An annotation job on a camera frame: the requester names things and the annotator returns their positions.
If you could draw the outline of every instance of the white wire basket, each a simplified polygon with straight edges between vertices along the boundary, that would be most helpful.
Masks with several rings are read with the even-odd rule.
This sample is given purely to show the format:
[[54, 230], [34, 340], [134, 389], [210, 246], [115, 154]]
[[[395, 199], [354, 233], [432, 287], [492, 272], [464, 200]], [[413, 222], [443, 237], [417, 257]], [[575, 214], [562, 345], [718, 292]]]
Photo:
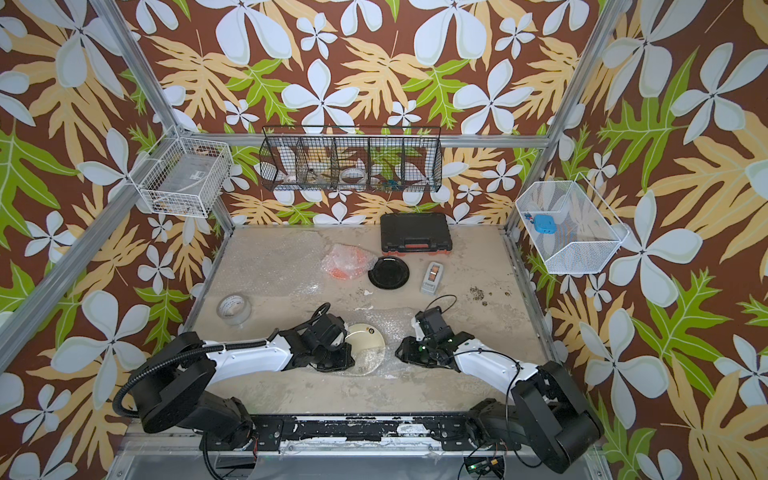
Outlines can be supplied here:
[[[550, 274], [600, 273], [630, 234], [605, 199], [586, 183], [591, 189], [589, 195], [571, 180], [534, 182], [515, 201], [531, 242]], [[613, 226], [601, 210], [613, 215]], [[531, 220], [538, 215], [552, 218], [554, 233], [536, 230]]]
[[232, 152], [218, 141], [176, 137], [170, 142], [150, 156], [156, 163], [136, 188], [153, 213], [208, 218], [230, 176]]

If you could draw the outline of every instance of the black tool case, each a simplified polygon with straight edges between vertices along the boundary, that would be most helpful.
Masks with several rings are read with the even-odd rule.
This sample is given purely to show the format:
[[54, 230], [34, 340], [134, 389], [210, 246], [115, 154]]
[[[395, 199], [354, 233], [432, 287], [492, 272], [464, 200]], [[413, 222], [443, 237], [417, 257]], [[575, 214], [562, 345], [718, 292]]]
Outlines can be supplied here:
[[444, 214], [385, 214], [381, 217], [381, 229], [385, 253], [453, 250]]

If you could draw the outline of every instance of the beige table surface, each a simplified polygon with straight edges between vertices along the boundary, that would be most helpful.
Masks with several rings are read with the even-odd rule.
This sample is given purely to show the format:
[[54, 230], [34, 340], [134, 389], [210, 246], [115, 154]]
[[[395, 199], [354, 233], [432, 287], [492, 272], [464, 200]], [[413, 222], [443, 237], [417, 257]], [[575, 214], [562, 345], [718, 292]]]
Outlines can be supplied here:
[[[408, 283], [387, 291], [375, 288], [365, 275], [342, 281], [313, 273], [323, 249], [333, 242], [380, 254], [378, 225], [238, 228], [224, 251], [193, 329], [201, 339], [216, 341], [264, 338], [275, 328], [287, 329], [305, 321], [323, 302], [331, 302], [330, 312], [342, 318], [343, 312], [371, 306], [376, 310], [422, 310], [434, 298], [420, 292], [422, 280], [429, 262], [437, 261], [445, 265], [438, 295], [452, 293], [458, 297], [456, 305], [445, 313], [445, 321], [455, 333], [464, 330], [500, 352], [542, 363], [545, 356], [499, 231], [490, 226], [451, 227], [453, 251], [404, 256], [411, 272]], [[296, 239], [301, 239], [301, 244], [310, 240], [315, 247], [301, 254], [293, 248], [292, 254], [285, 254], [281, 249], [296, 246]], [[280, 265], [273, 271], [273, 282], [271, 275], [264, 274], [265, 262]], [[291, 274], [303, 280], [291, 283]], [[365, 295], [366, 290], [372, 294]], [[217, 316], [216, 306], [235, 292], [247, 296], [253, 308], [243, 325], [231, 327]], [[259, 372], [224, 380], [208, 389], [219, 396], [236, 396], [252, 413], [459, 411], [488, 397], [504, 398], [475, 377], [452, 370], [410, 368], [390, 378], [376, 374], [338, 376], [309, 367]]]

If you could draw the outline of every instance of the blue object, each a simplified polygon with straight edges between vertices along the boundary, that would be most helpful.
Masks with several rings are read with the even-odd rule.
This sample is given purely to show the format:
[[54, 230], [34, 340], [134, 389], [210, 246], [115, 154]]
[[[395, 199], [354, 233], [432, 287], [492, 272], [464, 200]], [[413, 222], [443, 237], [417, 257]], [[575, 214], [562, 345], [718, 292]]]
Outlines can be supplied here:
[[554, 218], [551, 215], [536, 215], [533, 226], [539, 233], [553, 234], [558, 231], [558, 226], [554, 224]]

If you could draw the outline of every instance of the orange object in bubble wrap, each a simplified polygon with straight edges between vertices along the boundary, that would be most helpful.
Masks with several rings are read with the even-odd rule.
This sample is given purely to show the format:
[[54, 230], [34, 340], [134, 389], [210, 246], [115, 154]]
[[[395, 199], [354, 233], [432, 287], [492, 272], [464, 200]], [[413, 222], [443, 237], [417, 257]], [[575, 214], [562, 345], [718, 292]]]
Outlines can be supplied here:
[[378, 257], [353, 245], [334, 243], [331, 251], [323, 258], [321, 267], [328, 274], [339, 280], [349, 280], [371, 270]]

